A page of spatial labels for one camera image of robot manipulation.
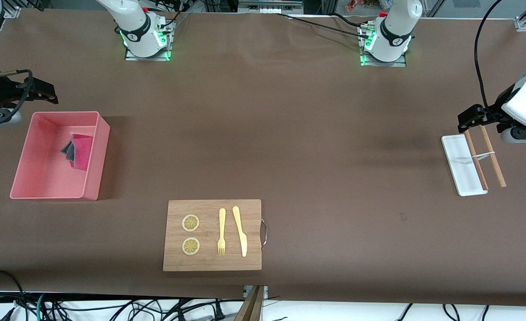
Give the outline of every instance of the pink cloth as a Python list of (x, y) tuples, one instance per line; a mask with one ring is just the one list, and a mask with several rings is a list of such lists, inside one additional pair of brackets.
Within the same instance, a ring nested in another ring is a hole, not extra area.
[(88, 168), (88, 159), (90, 158), (90, 148), (92, 147), (92, 137), (73, 134), (71, 142), (75, 146), (75, 160), (71, 162), (71, 167), (86, 171)]

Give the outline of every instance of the white tray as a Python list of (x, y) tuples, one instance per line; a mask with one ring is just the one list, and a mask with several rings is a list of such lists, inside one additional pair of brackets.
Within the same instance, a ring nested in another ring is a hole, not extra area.
[(443, 136), (442, 144), (459, 196), (486, 194), (487, 191), (481, 186), (479, 175), (471, 159), (465, 135)]

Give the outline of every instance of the wooden stick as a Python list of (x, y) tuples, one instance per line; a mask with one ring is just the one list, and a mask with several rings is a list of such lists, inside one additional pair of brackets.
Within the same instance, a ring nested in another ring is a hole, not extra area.
[(260, 321), (261, 313), (263, 312), (263, 300), (265, 299), (265, 287), (259, 286), (259, 292), (257, 292), (257, 297), (255, 297), (255, 304), (253, 305), (253, 311), (251, 312), (251, 317), (249, 321)]
[[(489, 134), (487, 134), (487, 129), (481, 125), (479, 125), (479, 128), (481, 128), (481, 134), (483, 134), (485, 145), (487, 145), (487, 151), (494, 152), (491, 140), (489, 140)], [(495, 155), (495, 153), (492, 153), (489, 154), (489, 157), (491, 158), (491, 163), (493, 163), (493, 170), (495, 170), (495, 175), (497, 176), (497, 181), (499, 181), (499, 185), (501, 185), (501, 187), (507, 187), (505, 177), (503, 177), (503, 172), (501, 172), (501, 167), (499, 166), (499, 162), (497, 161), (497, 155)]]
[(251, 292), (247, 295), (247, 299), (243, 301), (243, 304), (233, 321), (249, 321), (249, 319), (251, 319), (251, 314), (253, 313), (253, 308), (255, 307), (255, 301), (260, 288), (261, 286), (253, 286), (251, 288)]
[[(465, 132), (463, 132), (463, 135), (465, 135), (465, 139), (467, 140), (467, 144), (469, 145), (469, 152), (471, 152), (471, 156), (477, 155), (477, 153), (475, 152), (475, 146), (473, 146), (473, 140), (471, 140), (471, 136), (469, 135), (469, 130), (465, 130)], [(471, 157), (471, 159), (473, 159), (473, 164), (475, 165), (475, 169), (477, 169), (477, 175), (479, 175), (481, 187), (483, 187), (485, 191), (488, 191), (489, 186), (487, 186), (487, 181), (485, 180), (485, 175), (483, 174), (483, 169), (481, 168), (479, 160), (477, 159), (477, 157)]]

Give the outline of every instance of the wooden cutting board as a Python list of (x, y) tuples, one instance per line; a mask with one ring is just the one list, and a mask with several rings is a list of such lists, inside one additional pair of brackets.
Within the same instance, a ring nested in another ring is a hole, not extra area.
[[(241, 212), (243, 233), (247, 235), (247, 255), (241, 255), (233, 206)], [(220, 238), (219, 213), (226, 209), (226, 254), (218, 256)], [(182, 227), (186, 215), (194, 214), (200, 224), (188, 232)], [(164, 244), (164, 271), (245, 271), (261, 270), (261, 200), (214, 199), (198, 201), (169, 201)], [(182, 250), (187, 238), (196, 238), (200, 249), (188, 255)]]

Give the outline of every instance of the yellow plastic knife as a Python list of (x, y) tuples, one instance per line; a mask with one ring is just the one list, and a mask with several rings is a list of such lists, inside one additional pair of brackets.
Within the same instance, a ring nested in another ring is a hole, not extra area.
[(233, 217), (235, 218), (235, 223), (237, 224), (237, 230), (239, 231), (239, 240), (241, 241), (241, 254), (243, 257), (247, 255), (247, 235), (243, 233), (241, 228), (241, 214), (239, 213), (239, 207), (233, 206)]

